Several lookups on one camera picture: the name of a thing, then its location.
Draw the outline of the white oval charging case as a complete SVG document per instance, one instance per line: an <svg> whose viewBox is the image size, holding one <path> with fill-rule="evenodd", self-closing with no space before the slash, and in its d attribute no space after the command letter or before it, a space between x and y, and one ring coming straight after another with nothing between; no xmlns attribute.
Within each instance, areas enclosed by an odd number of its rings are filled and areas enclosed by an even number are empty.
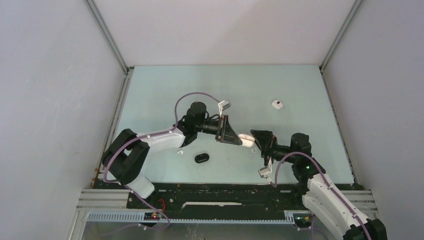
<svg viewBox="0 0 424 240"><path fill-rule="evenodd" d="M240 138L242 142L241 146L247 147L247 148L251 148L256 141L256 139L252 135L246 134L246 133L239 133L238 137Z"/></svg>

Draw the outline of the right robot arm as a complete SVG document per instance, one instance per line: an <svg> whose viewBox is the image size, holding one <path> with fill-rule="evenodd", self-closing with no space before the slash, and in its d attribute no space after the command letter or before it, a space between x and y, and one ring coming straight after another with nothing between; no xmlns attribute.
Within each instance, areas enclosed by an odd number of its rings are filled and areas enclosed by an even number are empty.
<svg viewBox="0 0 424 240"><path fill-rule="evenodd" d="M387 230L379 219L370 219L338 189L326 170L312 155L310 138L295 133L290 145L280 145L272 131L251 130L255 144L264 160L258 172L271 186L278 186L278 173L284 163L290 163L297 183L291 190L291 204L307 208L341 240L386 240Z"/></svg>

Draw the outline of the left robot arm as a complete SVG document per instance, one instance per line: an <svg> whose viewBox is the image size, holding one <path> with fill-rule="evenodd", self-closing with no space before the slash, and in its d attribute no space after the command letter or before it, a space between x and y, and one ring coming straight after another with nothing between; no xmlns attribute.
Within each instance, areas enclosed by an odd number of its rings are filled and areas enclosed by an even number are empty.
<svg viewBox="0 0 424 240"><path fill-rule="evenodd" d="M126 187L139 196L138 201L145 208L153 208L158 202L158 194L142 173L148 154L186 147L197 139L198 133L213 135L218 143L243 145L231 127L228 115L209 116L207 106L196 101L170 130L145 135L129 128L122 130L102 155L104 182Z"/></svg>

